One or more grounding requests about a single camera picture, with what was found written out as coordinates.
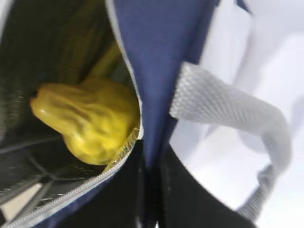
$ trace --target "gray webbing strap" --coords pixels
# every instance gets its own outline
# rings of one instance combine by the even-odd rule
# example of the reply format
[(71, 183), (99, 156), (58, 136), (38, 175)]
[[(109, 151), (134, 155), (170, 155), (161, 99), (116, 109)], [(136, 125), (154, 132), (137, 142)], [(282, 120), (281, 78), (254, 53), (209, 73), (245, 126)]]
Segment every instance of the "gray webbing strap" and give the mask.
[(259, 186), (237, 210), (256, 220), (276, 178), (291, 160), (291, 137), (281, 111), (225, 84), (200, 66), (184, 63), (170, 114), (177, 119), (230, 126), (262, 138), (271, 164), (258, 174)]

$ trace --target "silver zipper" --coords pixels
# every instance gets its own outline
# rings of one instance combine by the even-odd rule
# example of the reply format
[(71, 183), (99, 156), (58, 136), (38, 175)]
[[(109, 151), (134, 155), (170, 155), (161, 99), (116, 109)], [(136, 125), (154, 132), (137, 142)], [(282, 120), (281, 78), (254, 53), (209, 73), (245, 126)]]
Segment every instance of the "silver zipper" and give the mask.
[(142, 139), (143, 138), (142, 100), (141, 100), (139, 92), (138, 92), (137, 83), (136, 83), (136, 80), (135, 80), (133, 68), (132, 68), (130, 60), (127, 56), (127, 53), (124, 49), (124, 43), (123, 43), (123, 40), (122, 40), (122, 36), (120, 34), (118, 19), (117, 19), (116, 12), (115, 12), (114, 1), (113, 0), (105, 0), (105, 5), (106, 5), (106, 8), (107, 8), (108, 17), (110, 19), (110, 24), (112, 26), (112, 30), (113, 30), (115, 39), (116, 39), (118, 47), (119, 47), (119, 49), (120, 49), (120, 51), (123, 55), (124, 62), (125, 62), (128, 70), (129, 70), (133, 85), (135, 87), (137, 100), (138, 100), (138, 103), (139, 103), (140, 114), (141, 114), (141, 122), (140, 122), (140, 129), (139, 129), (138, 139)]
[[(113, 0), (106, 0), (106, 8), (108, 12), (108, 17), (110, 19), (110, 23), (114, 32), (115, 39), (118, 43), (118, 46), (120, 48), (120, 51), (123, 55), (123, 59), (126, 63), (126, 66), (129, 70), (129, 73), (132, 78), (133, 85), (135, 87), (138, 103), (140, 106), (140, 116), (141, 116), (141, 122), (140, 122), (140, 130), (138, 134), (138, 139), (141, 139), (143, 136), (143, 125), (142, 125), (142, 102), (140, 99), (140, 95), (138, 92), (136, 80), (134, 77), (133, 69), (131, 66), (131, 63), (128, 59), (128, 56), (126, 54), (126, 51), (124, 49), (124, 45), (122, 42), (118, 20), (116, 17), (115, 7), (114, 7), (114, 1)], [(82, 184), (81, 186), (75, 188), (74, 190), (68, 192), (67, 194), (59, 197), (58, 199), (53, 200), (52, 202), (48, 203), (45, 206), (42, 206), (41, 208), (33, 211), (32, 213), (23, 216), (10, 224), (4, 225), (3, 228), (30, 228), (34, 225), (42, 222), (43, 220), (51, 217), (76, 199), (80, 198), (93, 188), (97, 187), (99, 184), (105, 182), (107, 179), (112, 177), (125, 163), (127, 158), (129, 157), (131, 151), (128, 152), (120, 161), (118, 161), (113, 167), (111, 167), (109, 170), (103, 172), (97, 177), (92, 178), (91, 180), (87, 181), (86, 183)]]
[(112, 177), (125, 163), (129, 152), (124, 158), (122, 158), (114, 167), (106, 171), (105, 173), (100, 174), (97, 177), (92, 178), (85, 184), (75, 188), (69, 193), (59, 197), (58, 199), (53, 200), (45, 206), (33, 211), (32, 213), (13, 221), (11, 224), (4, 226), (3, 228), (30, 228), (34, 225), (42, 222), (48, 217), (54, 215), (56, 212), (60, 211), (62, 208), (83, 196), (94, 187), (97, 187), (99, 184), (105, 182), (107, 179)]

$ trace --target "white background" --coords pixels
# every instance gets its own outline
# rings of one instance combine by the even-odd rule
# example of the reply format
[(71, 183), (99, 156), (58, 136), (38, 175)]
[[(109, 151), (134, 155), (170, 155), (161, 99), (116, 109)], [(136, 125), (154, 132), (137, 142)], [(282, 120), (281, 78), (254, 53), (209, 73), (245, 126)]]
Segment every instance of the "white background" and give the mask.
[[(294, 156), (257, 221), (260, 228), (304, 227), (304, 1), (247, 0), (254, 17), (248, 49), (233, 84), (278, 108), (290, 123)], [(171, 144), (214, 196), (238, 208), (268, 163), (259, 138), (182, 121)]]

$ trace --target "bag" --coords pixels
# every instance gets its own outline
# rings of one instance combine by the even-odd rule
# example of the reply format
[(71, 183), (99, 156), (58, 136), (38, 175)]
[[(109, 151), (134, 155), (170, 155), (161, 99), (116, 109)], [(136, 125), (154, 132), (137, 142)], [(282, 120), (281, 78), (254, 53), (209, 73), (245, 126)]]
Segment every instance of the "bag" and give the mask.
[[(15, 0), (10, 5), (0, 45), (5, 176), (0, 184), (6, 189), (0, 203), (37, 183), (40, 187), (5, 227), (92, 222), (152, 228), (157, 221), (175, 228), (254, 227), (276, 177), (290, 161), (290, 136), (276, 108), (197, 66), (218, 3)], [(29, 101), (42, 83), (85, 80), (113, 42), (121, 57), (109, 66), (109, 75), (137, 96), (141, 124), (136, 134), (138, 139), (144, 135), (143, 146), (137, 142), (131, 152), (132, 141), (107, 167), (88, 165), (33, 115)], [(259, 174), (260, 186), (237, 213), (205, 191), (169, 148), (180, 119), (227, 125), (263, 138), (272, 164)]]

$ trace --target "yellow bell pepper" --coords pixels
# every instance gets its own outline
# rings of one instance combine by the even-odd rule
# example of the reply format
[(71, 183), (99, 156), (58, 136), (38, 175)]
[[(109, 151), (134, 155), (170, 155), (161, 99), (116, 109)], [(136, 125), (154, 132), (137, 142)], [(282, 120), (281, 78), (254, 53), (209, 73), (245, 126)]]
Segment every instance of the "yellow bell pepper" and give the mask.
[(108, 73), (103, 67), (110, 65), (107, 57), (81, 84), (44, 84), (31, 100), (34, 115), (61, 133), (78, 159), (94, 165), (108, 164), (128, 143), (140, 120), (131, 89), (102, 77)]

